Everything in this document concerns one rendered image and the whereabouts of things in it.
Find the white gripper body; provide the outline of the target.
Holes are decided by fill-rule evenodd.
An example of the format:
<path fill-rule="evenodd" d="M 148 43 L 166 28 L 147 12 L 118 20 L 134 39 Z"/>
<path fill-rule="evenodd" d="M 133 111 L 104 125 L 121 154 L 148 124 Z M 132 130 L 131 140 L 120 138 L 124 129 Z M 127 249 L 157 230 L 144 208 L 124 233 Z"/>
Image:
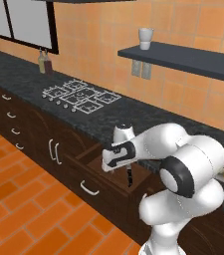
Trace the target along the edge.
<path fill-rule="evenodd" d="M 106 163 L 104 160 L 102 161 L 102 170 L 104 172 L 114 171 L 115 169 L 120 168 L 120 167 L 122 167 L 122 164 L 120 162 L 116 163 L 115 165 L 110 165 L 110 164 Z"/>

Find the olive glass bottle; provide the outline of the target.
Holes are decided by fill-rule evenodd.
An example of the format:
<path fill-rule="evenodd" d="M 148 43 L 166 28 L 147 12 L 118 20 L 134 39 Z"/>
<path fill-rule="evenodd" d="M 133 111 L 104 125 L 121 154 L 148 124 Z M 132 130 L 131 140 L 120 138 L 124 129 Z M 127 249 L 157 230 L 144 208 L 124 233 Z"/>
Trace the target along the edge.
<path fill-rule="evenodd" d="M 38 57 L 38 63 L 39 63 L 40 73 L 45 74 L 45 65 L 44 65 L 45 58 L 43 56 L 41 49 L 39 50 L 39 52 L 40 52 L 40 55 Z"/>

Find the dark wood open drawer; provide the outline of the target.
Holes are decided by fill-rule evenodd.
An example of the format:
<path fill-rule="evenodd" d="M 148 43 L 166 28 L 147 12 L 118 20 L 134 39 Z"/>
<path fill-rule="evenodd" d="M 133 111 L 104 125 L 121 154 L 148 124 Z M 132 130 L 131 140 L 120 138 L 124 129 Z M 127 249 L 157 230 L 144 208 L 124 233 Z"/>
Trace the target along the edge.
<path fill-rule="evenodd" d="M 70 189 L 92 208 L 110 220 L 136 221 L 141 196 L 146 192 L 151 172 L 137 163 L 131 165 L 132 186 L 128 187 L 125 167 L 114 173 L 102 170 L 102 146 L 96 143 L 76 158 L 71 158 Z M 91 191 L 99 190 L 97 196 L 84 192 L 80 183 Z"/>

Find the black framed window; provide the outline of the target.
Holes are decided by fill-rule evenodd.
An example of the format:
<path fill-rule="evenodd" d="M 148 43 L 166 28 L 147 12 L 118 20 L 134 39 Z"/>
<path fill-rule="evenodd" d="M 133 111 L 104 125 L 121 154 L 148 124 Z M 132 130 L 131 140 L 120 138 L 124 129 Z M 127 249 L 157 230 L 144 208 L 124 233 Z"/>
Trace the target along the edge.
<path fill-rule="evenodd" d="M 59 54 L 53 3 L 0 0 L 0 38 Z"/>

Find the dark red glass bottle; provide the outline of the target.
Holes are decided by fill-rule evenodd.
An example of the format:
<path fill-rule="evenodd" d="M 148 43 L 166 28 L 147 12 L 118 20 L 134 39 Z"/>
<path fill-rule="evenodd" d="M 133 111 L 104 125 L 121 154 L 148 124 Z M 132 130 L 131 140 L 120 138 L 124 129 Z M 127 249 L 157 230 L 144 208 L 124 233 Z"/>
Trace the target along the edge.
<path fill-rule="evenodd" d="M 52 68 L 52 62 L 48 56 L 47 50 L 45 50 L 45 61 L 44 61 L 44 66 L 45 66 L 45 72 L 47 75 L 52 75 L 53 74 L 53 68 Z"/>

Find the gas hob with grates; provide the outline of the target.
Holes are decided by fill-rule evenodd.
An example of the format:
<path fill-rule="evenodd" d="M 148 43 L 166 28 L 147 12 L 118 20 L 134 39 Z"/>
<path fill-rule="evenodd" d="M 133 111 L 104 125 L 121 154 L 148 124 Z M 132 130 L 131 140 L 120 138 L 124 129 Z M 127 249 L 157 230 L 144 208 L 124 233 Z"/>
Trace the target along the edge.
<path fill-rule="evenodd" d="M 44 89 L 42 98 L 72 113 L 90 115 L 120 100 L 121 96 L 115 92 L 91 86 L 84 81 L 72 79 L 61 86 L 55 85 Z"/>

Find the white cup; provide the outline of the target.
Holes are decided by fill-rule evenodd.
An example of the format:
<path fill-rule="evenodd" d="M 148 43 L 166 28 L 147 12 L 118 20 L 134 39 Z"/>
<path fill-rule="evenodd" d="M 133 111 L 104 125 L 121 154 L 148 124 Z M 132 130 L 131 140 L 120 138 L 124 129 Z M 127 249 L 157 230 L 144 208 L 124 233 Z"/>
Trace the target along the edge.
<path fill-rule="evenodd" d="M 153 37 L 152 28 L 139 28 L 138 29 L 139 48 L 141 50 L 148 50 L 150 48 L 152 37 Z"/>

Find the grey wall socket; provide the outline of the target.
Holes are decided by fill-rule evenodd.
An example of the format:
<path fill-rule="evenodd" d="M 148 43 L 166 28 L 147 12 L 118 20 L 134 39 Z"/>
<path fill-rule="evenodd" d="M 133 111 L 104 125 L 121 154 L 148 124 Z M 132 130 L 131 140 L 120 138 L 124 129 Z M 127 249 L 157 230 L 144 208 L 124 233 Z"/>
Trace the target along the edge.
<path fill-rule="evenodd" d="M 142 64 L 141 77 L 146 80 L 151 79 L 151 65 L 150 65 L 150 63 Z"/>
<path fill-rule="evenodd" d="M 133 76 L 140 76 L 140 70 L 141 70 L 141 61 L 133 60 L 131 65 L 131 74 Z"/>

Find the dark wood drawer stack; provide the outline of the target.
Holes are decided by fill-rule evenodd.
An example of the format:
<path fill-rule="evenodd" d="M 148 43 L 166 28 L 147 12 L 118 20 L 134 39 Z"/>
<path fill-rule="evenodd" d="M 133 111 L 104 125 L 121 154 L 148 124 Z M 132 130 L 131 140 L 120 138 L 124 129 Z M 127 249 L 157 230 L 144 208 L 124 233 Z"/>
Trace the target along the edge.
<path fill-rule="evenodd" d="M 1 96 L 5 95 L 10 97 L 10 101 L 4 100 Z M 10 119 L 7 117 L 7 113 L 10 112 L 15 115 L 16 118 Z M 24 146 L 22 151 L 26 152 L 28 149 L 29 137 L 27 133 L 25 111 L 20 100 L 13 96 L 11 93 L 6 92 L 0 88 L 0 128 L 5 134 L 5 137 L 14 145 L 18 142 L 21 146 Z M 11 133 L 11 128 L 19 131 L 20 134 L 16 135 Z"/>

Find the dark wall shelf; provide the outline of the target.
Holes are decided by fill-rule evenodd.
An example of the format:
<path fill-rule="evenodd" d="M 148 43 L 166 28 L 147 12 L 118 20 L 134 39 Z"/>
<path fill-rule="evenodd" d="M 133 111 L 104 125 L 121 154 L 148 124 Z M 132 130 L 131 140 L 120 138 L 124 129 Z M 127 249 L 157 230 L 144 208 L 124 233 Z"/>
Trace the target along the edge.
<path fill-rule="evenodd" d="M 224 81 L 224 54 L 152 42 L 148 50 L 138 46 L 117 52 L 120 57 Z"/>

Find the dark wood cupboard door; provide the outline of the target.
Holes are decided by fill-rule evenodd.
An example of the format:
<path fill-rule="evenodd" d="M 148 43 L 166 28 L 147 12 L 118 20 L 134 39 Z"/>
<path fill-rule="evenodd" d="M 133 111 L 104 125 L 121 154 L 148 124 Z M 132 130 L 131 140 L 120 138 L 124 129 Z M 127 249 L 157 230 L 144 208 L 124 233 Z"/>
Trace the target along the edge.
<path fill-rule="evenodd" d="M 192 219 L 181 231 L 179 245 L 187 255 L 224 255 L 224 211 Z"/>
<path fill-rule="evenodd" d="M 33 158 L 45 170 L 51 171 L 54 166 L 49 151 L 49 140 L 52 138 L 52 133 L 47 120 L 35 108 L 26 110 L 26 119 Z"/>
<path fill-rule="evenodd" d="M 81 153 L 88 150 L 97 142 L 65 124 L 55 124 L 54 126 L 54 151 L 55 144 L 59 143 L 58 153 L 61 165 L 57 164 L 57 172 L 61 180 L 66 184 L 71 177 L 71 158 L 76 158 Z"/>

